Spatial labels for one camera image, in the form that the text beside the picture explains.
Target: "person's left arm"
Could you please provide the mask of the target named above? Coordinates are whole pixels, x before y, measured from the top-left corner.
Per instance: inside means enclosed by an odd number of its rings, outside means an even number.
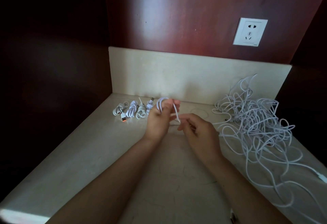
[[[156,108],[149,112],[144,136],[115,163],[77,193],[47,224],[52,223],[115,223],[141,178],[143,169],[166,135],[173,102],[162,102],[162,113]]]

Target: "person's left hand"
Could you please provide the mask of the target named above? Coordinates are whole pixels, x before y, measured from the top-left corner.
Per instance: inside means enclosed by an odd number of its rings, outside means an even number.
[[[176,115],[170,116],[170,114],[175,113],[173,103],[176,106],[177,112],[179,112],[181,102],[175,99],[166,99],[161,102],[162,113],[156,106],[153,106],[147,117],[146,130],[143,138],[157,142],[164,138],[168,132],[169,122],[176,118]]]

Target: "person's right hand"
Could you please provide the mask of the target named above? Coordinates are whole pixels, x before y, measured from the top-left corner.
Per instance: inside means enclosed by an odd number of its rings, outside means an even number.
[[[181,114],[178,117],[181,120],[178,130],[183,130],[190,147],[204,165],[209,166],[224,158],[219,133],[210,122],[195,114]]]

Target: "white outlet plate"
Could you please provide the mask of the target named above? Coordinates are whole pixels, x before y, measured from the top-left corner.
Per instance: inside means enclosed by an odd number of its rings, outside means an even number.
[[[268,20],[241,18],[233,45],[257,47]]]

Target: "forearm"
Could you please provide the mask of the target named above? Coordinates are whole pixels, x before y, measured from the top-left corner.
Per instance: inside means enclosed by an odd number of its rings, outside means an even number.
[[[291,223],[226,158],[211,163],[208,169],[242,224]]]
[[[115,223],[158,144],[139,140],[68,201],[48,223]]]

